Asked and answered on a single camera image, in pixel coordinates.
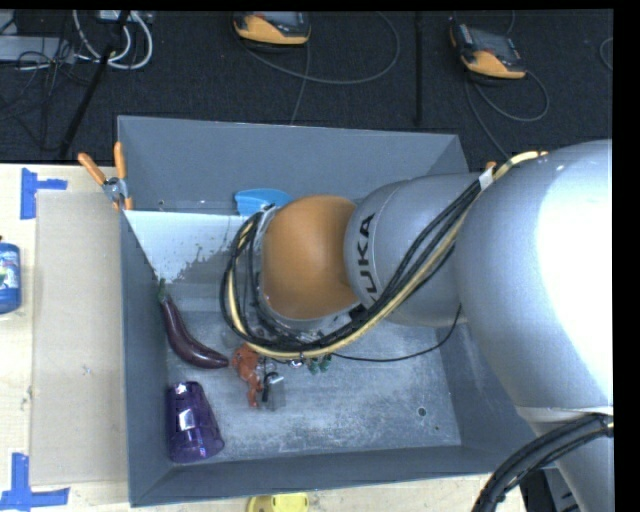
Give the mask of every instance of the blue tape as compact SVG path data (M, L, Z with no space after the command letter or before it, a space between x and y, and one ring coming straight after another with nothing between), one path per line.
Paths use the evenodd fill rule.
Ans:
M29 457L22 453L11 455L11 489L2 491L0 510L30 512L32 507L66 505L69 487L58 491L31 492L29 487Z
M36 192L39 189L66 190L66 180L48 179L38 181L38 174L26 167L22 168L22 194L20 201L20 218L33 219L36 216Z

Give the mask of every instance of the gray metal box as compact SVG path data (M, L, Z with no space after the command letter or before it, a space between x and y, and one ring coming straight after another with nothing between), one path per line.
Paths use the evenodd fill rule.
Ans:
M240 190L357 200L394 181L468 172L455 135L121 116L118 139L136 210L230 215ZM441 349L399 363L286 368L286 407L249 408L235 370L192 368L168 349L157 279L124 215L120 232L132 506L487 473L533 439L464 324ZM221 268L203 264L172 293L196 337L230 356ZM395 357L446 332L382 322L343 353ZM165 445L164 393L186 379L203 385L226 446L180 465Z

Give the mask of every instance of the purple plastic container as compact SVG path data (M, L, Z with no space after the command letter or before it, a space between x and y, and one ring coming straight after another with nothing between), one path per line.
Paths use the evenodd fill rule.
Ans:
M197 382L180 382L166 394L169 457L180 464L208 459L224 448L218 422Z

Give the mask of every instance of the small toy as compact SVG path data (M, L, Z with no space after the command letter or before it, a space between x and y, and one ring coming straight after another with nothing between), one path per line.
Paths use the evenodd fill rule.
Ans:
M256 372L259 359L260 355L246 343L237 348L231 358L231 366L238 371L240 378L249 384L247 398L251 407L258 407L256 395L264 389L262 380Z

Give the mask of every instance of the dark carpet floor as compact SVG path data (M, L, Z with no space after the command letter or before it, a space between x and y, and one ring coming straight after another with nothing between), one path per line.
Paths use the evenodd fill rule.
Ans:
M97 22L94 12L77 17L101 49L115 25ZM454 15L508 34L527 76L498 85L470 81L448 35ZM86 151L111 165L122 114L457 134L471 170L529 149L612 138L613 9L424 11L419 25L413 11L310 16L308 47L256 54L235 38L228 12L157 11L148 64L106 69L64 155L98 65L76 59L29 70L0 63L0 162L70 163ZM139 25L129 27L132 48L120 62L131 64L149 44ZM62 35L71 52L88 55L71 11L16 10L5 34L10 29Z

